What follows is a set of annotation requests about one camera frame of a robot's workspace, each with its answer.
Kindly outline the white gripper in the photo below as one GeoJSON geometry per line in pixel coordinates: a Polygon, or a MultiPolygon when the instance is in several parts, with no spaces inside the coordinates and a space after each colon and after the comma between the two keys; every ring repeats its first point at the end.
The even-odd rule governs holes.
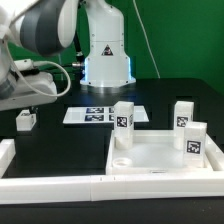
{"type": "Polygon", "coordinates": [[[26,80],[32,87],[47,93],[47,96],[35,93],[23,81],[18,80],[15,91],[8,98],[0,99],[0,111],[48,104],[57,100],[57,89],[51,74],[40,72],[38,75],[26,76],[26,80]]]}

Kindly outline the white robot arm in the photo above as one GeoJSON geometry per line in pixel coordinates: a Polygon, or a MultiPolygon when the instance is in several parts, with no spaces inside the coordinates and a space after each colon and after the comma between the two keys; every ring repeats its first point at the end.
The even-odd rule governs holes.
{"type": "Polygon", "coordinates": [[[0,111],[52,103],[61,96],[47,60],[14,60],[13,43],[43,57],[53,56],[75,39],[77,11],[84,4],[89,21],[90,53],[80,84],[100,92],[133,84],[124,51],[122,13],[105,0],[0,0],[0,111]]]}

